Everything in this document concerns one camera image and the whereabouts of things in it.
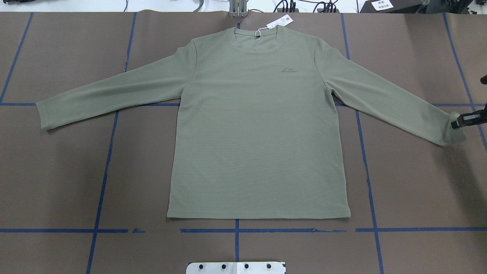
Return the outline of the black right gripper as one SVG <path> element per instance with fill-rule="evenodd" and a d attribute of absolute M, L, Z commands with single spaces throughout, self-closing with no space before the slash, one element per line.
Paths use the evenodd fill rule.
<path fill-rule="evenodd" d="M 478 110 L 473 113 L 461 114 L 452 122 L 453 129 L 459 129 L 466 126 L 475 126 L 487 122 L 487 111 Z"/>

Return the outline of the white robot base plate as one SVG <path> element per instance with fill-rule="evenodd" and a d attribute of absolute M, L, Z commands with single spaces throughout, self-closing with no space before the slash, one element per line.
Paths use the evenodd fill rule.
<path fill-rule="evenodd" d="M 186 274 L 285 274 L 286 265 L 278 261 L 194 262 Z"/>

